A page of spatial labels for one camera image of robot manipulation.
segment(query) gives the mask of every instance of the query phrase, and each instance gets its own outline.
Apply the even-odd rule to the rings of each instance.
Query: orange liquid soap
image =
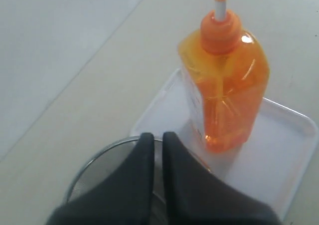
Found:
[[[269,78],[260,44],[225,1],[178,46],[194,129],[215,153],[248,140]]]

